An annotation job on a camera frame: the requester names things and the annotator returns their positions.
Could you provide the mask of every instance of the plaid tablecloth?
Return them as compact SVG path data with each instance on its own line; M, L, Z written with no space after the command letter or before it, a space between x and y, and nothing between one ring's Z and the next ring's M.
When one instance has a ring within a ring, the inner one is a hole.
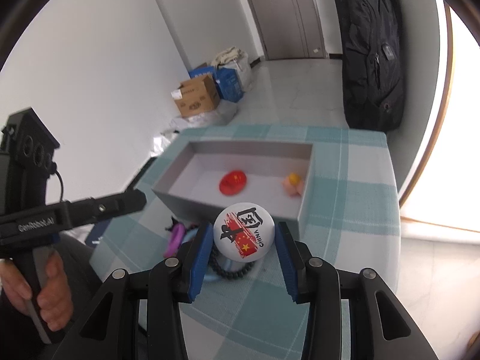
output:
M137 272L163 260L171 211L151 188L189 140L281 140L314 144L314 191L302 237L311 253L338 269L375 269L396 290L400 252L397 189L383 133L322 127L249 125L185 130L141 177L143 212L111 221L91 264L105 279L114 269ZM342 357L350 358L344 301ZM191 305L181 305L190 359L299 359L306 305L288 296L275 247L238 281L204 283ZM141 324L145 325L146 305Z

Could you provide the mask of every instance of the round button badge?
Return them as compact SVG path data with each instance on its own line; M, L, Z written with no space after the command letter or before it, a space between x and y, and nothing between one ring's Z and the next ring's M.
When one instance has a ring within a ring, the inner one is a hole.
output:
M222 255L240 263L249 263L270 250L275 225L268 212L257 204L236 203L215 220L214 242Z

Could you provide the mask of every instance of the yellow toy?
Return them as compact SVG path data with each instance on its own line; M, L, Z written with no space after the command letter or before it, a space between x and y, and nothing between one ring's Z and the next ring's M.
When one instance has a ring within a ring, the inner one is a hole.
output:
M302 195L305 183L298 174L292 172L283 179L282 185L289 196L296 196Z

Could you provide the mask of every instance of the gray box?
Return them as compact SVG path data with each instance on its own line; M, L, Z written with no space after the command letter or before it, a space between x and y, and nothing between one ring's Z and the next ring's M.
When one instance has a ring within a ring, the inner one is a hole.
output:
M189 142L155 183L153 192L179 218L214 222L234 203L264 207L273 220L286 221L299 239L306 226L314 174L311 143L209 140ZM218 189L222 177L242 170L246 187L225 196ZM291 172L305 181L302 196L290 197L282 180Z

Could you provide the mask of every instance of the human hand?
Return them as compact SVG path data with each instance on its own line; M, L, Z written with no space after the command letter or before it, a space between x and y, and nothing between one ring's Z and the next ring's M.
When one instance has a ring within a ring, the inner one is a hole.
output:
M56 251L47 260L45 273L46 285L40 291L37 302L42 319L51 331L57 331L64 328L70 320L74 305L62 258ZM3 290L13 307L22 314L29 315L26 300L32 299L32 289L10 260L0 261L0 278Z

